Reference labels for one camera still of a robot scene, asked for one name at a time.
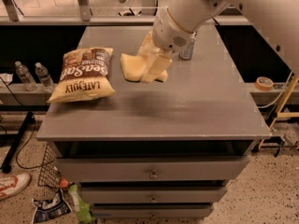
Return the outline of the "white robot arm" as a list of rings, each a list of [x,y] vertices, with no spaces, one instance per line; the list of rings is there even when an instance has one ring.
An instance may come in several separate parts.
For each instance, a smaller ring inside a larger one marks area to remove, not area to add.
[[[184,50],[206,21],[234,6],[279,58],[299,75],[299,0],[171,0],[160,11],[142,51]]]

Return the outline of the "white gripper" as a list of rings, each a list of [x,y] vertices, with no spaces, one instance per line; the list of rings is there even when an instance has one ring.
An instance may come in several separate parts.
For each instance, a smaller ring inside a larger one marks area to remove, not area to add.
[[[138,55],[149,56],[140,81],[153,82],[171,63],[172,52],[184,50],[192,41],[196,27],[193,14],[188,9],[161,9],[153,23],[152,31],[145,36]],[[155,46],[171,51],[153,51]]]

